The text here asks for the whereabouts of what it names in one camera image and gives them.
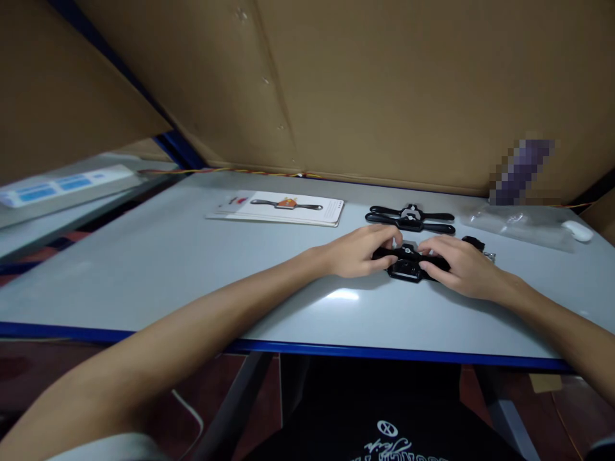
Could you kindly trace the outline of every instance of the black metal tool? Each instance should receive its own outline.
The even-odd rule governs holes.
[[[485,248],[485,244],[474,237],[465,236],[463,241],[472,244],[478,251],[482,252]],[[485,256],[495,261],[495,254],[483,253]],[[397,256],[397,262],[392,264],[386,271],[389,277],[393,279],[406,280],[408,282],[419,283],[423,279],[434,280],[421,269],[419,263],[421,261],[428,261],[443,271],[450,271],[450,265],[447,260],[439,256],[423,256],[414,250],[414,245],[411,243],[404,243],[400,248],[394,250],[388,250],[387,248],[378,248],[372,255],[372,259],[380,259],[381,257],[395,255]]]
[[[413,216],[419,221],[424,221],[426,219],[435,219],[443,221],[455,220],[455,216],[450,213],[424,213],[423,210],[421,210],[415,204],[408,204],[401,210],[394,210],[392,208],[386,208],[381,206],[373,206],[370,208],[370,211],[372,213],[393,214],[399,216],[400,218],[405,218],[406,216]]]
[[[426,219],[454,221],[455,216],[450,213],[423,213],[415,204],[408,204],[401,210],[373,206],[370,212],[365,215],[365,219],[370,222],[385,224],[395,224],[402,231],[420,232],[427,231],[441,232],[443,234],[454,234],[455,228],[449,224],[423,223]]]
[[[374,223],[393,224],[396,225],[401,231],[421,232],[425,229],[426,231],[440,232],[442,234],[455,233],[455,228],[450,224],[423,223],[422,221],[415,219],[413,216],[391,218],[385,214],[368,213],[365,215],[365,219]]]

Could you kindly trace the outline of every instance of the forearm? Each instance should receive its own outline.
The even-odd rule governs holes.
[[[521,279],[500,304],[540,333],[583,378],[615,407],[615,336],[541,295]]]
[[[325,275],[316,249],[203,296],[80,365],[139,405],[191,375],[294,292]],[[113,392],[120,389],[113,386]]]

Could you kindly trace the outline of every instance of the blue table edge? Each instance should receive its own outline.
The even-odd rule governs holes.
[[[34,323],[0,321],[0,336],[24,339],[67,338],[73,341],[83,341],[86,343],[118,343],[133,333],[135,332],[125,330],[103,330],[98,328],[63,327],[58,325],[37,325]],[[536,359],[532,357],[513,357],[510,355],[284,343],[280,341],[260,341],[256,339],[237,339],[225,350],[226,353],[243,353],[251,351],[536,368],[567,373],[573,371],[571,366],[562,359]]]

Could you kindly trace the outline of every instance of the blue shelf frame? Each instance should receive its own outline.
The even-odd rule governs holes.
[[[0,336],[5,337],[67,338],[73,341],[84,341],[86,343],[115,344],[134,333],[135,332],[125,330],[102,330],[98,328],[62,327],[58,325],[0,322]],[[257,341],[253,339],[237,339],[225,350],[227,353],[243,353],[251,351],[504,366],[533,369],[537,372],[574,372],[571,366],[568,365],[566,361],[561,359],[533,359],[529,357],[512,357],[508,355],[482,355],[457,352],[430,352],[356,346],[331,346],[327,344],[283,343],[280,341]]]
[[[173,127],[173,130],[153,137],[158,146],[183,170],[200,170],[207,167],[205,161],[177,129],[177,125],[158,104],[130,68],[111,48],[92,22],[74,0],[47,0],[49,4],[86,40],[102,53],[124,77],[139,91],[149,104]]]

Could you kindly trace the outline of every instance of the person's left hand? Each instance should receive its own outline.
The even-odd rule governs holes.
[[[360,227],[315,250],[322,256],[327,274],[346,278],[364,277],[385,270],[397,261],[397,256],[372,260],[372,255],[379,247],[392,249],[393,240],[398,247],[401,246],[403,239],[395,226],[374,224]]]

